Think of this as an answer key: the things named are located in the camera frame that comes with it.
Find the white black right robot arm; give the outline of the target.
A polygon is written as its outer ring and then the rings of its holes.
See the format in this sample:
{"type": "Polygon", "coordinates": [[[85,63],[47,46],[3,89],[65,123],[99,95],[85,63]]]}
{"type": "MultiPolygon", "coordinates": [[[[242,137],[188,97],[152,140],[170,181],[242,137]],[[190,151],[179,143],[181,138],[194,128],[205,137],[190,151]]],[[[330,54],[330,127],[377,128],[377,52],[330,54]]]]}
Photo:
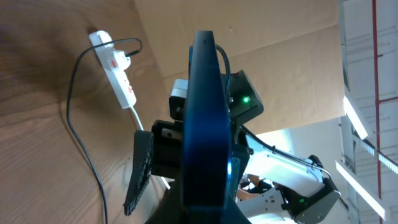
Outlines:
{"type": "MultiPolygon", "coordinates": [[[[151,175],[176,179],[182,160],[182,111],[187,96],[188,80],[176,79],[169,98],[174,122],[157,120],[151,131],[136,131],[132,176],[123,205],[130,216],[144,193],[151,175]]],[[[222,223],[292,221],[320,223],[341,198],[340,191],[317,156],[302,159],[280,151],[261,141],[244,126],[233,144],[228,182],[229,196],[222,213],[222,223]],[[236,202],[240,181],[244,176],[267,177],[275,187],[259,185],[251,199],[236,202]]]]}

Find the blue Galaxy smartphone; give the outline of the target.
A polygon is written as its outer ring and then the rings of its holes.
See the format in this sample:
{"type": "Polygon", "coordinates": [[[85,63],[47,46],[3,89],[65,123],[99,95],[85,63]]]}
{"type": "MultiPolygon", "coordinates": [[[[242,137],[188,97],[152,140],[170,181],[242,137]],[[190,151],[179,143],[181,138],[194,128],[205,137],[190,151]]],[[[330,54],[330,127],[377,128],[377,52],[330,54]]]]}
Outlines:
{"type": "Polygon", "coordinates": [[[195,32],[184,109],[182,203],[221,211],[227,201],[231,130],[213,33],[195,32]]]}

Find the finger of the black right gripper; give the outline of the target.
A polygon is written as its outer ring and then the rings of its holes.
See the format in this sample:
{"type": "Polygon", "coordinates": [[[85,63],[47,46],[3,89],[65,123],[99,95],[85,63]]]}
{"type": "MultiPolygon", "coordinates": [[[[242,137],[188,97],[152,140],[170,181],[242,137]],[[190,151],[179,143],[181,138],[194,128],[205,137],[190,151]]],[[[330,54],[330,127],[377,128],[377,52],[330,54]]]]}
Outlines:
{"type": "Polygon", "coordinates": [[[133,167],[126,199],[123,204],[125,216],[132,215],[144,193],[151,176],[154,135],[148,131],[134,134],[133,167]]]}

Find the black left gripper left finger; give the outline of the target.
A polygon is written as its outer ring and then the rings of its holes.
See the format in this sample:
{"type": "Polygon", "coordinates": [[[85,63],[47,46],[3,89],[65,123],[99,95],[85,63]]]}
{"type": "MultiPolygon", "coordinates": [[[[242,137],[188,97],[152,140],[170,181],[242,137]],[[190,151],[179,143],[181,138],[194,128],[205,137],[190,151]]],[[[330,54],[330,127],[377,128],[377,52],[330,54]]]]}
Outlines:
{"type": "Polygon", "coordinates": [[[186,224],[182,203],[182,180],[176,179],[145,224],[186,224]]]}

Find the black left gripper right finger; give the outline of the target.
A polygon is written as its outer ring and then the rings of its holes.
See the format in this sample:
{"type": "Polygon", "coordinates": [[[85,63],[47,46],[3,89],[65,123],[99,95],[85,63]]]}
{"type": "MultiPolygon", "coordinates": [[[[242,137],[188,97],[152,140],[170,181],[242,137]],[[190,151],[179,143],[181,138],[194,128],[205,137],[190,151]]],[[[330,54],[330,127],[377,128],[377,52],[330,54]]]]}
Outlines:
{"type": "Polygon", "coordinates": [[[225,210],[226,224],[250,224],[251,222],[239,208],[239,199],[237,196],[239,185],[239,166],[240,159],[231,157],[228,163],[228,181],[227,181],[227,204],[225,210]]]}

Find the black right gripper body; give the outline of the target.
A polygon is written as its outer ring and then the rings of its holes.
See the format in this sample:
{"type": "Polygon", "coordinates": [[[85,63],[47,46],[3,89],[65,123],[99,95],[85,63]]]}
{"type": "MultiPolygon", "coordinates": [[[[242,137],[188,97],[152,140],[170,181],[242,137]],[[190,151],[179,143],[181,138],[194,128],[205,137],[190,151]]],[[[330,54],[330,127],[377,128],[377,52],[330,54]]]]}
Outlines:
{"type": "Polygon", "coordinates": [[[182,161],[183,123],[156,120],[151,131],[154,134],[152,173],[176,179],[182,161]]]}

